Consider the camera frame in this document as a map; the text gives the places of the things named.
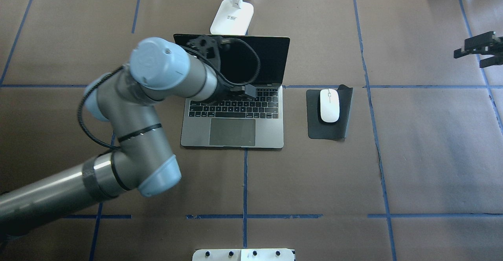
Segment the cable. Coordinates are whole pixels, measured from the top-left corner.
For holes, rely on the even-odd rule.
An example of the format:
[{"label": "cable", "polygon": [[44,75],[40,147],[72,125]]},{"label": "cable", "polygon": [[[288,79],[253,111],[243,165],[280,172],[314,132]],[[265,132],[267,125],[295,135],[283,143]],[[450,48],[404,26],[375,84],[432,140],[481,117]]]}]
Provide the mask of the cable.
[{"label": "cable", "polygon": [[260,72],[260,58],[259,58],[259,55],[257,55],[257,53],[253,50],[253,48],[251,48],[251,46],[248,45],[248,43],[246,43],[245,41],[243,41],[241,39],[237,39],[237,38],[226,38],[226,39],[231,40],[231,41],[237,41],[237,42],[240,42],[241,44],[244,44],[253,53],[253,55],[257,59],[257,69],[255,70],[255,74],[250,78],[250,80],[247,80],[247,81],[241,82],[241,83],[232,82],[232,81],[228,80],[221,73],[221,71],[219,71],[206,57],[204,57],[203,55],[201,55],[201,53],[199,53],[196,50],[193,50],[192,48],[186,47],[186,46],[181,46],[181,47],[186,52],[192,53],[193,55],[195,55],[196,57],[198,57],[202,62],[204,62],[205,64],[207,64],[208,66],[210,66],[210,68],[212,68],[215,71],[215,73],[217,73],[225,82],[227,82],[228,84],[230,84],[232,86],[244,86],[246,84],[250,84],[250,83],[254,82],[257,79],[257,77],[259,76],[259,72]]},{"label": "cable", "polygon": [[96,90],[100,85],[102,85],[106,80],[110,79],[112,76],[114,76],[116,73],[118,73],[119,71],[121,71],[122,69],[124,68],[124,66],[119,66],[117,69],[115,69],[112,73],[106,75],[104,78],[102,78],[98,83],[96,83],[85,95],[84,97],[82,98],[81,102],[79,103],[79,107],[77,108],[77,121],[79,121],[79,125],[81,127],[81,129],[84,131],[84,133],[89,137],[91,138],[91,140],[93,140],[94,142],[98,143],[99,145],[103,146],[103,147],[106,147],[106,148],[110,148],[110,149],[114,149],[114,150],[117,150],[117,149],[120,149],[120,147],[118,146],[114,146],[114,145],[110,145],[108,143],[105,143],[101,140],[99,140],[98,138],[96,138],[93,134],[91,134],[91,132],[88,130],[88,128],[86,127],[86,125],[84,124],[84,120],[83,120],[83,117],[82,117],[82,110],[83,110],[83,107],[84,107],[84,104],[86,103],[87,99],[89,98],[89,96],[91,95],[91,93],[93,93],[94,90]]}]

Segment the mouse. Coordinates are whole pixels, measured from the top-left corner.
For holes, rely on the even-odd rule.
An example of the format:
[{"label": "mouse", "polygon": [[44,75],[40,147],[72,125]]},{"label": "mouse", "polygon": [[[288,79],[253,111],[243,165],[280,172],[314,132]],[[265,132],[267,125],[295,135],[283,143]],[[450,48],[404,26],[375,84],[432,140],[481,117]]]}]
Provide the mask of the mouse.
[{"label": "mouse", "polygon": [[339,94],[335,89],[323,89],[319,93],[319,112],[322,121],[335,123],[339,119]]}]

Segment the black laptop screen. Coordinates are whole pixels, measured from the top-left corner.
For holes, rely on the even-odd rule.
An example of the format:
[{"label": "black laptop screen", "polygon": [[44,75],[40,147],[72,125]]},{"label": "black laptop screen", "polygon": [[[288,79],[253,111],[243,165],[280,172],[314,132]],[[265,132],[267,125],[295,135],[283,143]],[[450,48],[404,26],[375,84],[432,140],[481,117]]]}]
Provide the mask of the black laptop screen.
[{"label": "black laptop screen", "polygon": [[[191,39],[197,38],[195,34],[175,34],[174,42],[184,46]],[[253,84],[281,84],[285,73],[286,60],[288,56],[288,47],[290,38],[288,37],[257,37],[257,36],[223,36],[233,37],[245,41],[255,50],[261,61],[259,76]],[[243,64],[222,64],[222,71],[225,71],[225,77],[233,82],[241,82],[250,78],[249,75],[242,75],[240,71],[224,69],[225,67],[242,67]]]}]

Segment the trackpad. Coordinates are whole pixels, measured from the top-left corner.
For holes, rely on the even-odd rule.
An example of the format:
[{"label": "trackpad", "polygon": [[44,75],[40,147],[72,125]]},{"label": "trackpad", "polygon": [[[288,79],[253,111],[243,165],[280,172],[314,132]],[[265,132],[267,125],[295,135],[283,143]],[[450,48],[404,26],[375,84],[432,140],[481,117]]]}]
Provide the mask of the trackpad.
[{"label": "trackpad", "polygon": [[255,120],[212,118],[210,145],[255,146]]}]

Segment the lamp base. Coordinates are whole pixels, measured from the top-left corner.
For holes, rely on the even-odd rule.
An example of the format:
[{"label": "lamp base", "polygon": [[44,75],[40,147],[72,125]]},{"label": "lamp base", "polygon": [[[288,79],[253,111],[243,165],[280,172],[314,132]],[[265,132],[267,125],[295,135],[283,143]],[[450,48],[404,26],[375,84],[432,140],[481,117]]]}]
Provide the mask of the lamp base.
[{"label": "lamp base", "polygon": [[242,2],[239,9],[232,6],[232,0],[223,0],[210,32],[218,35],[245,35],[252,16],[252,4]]}]

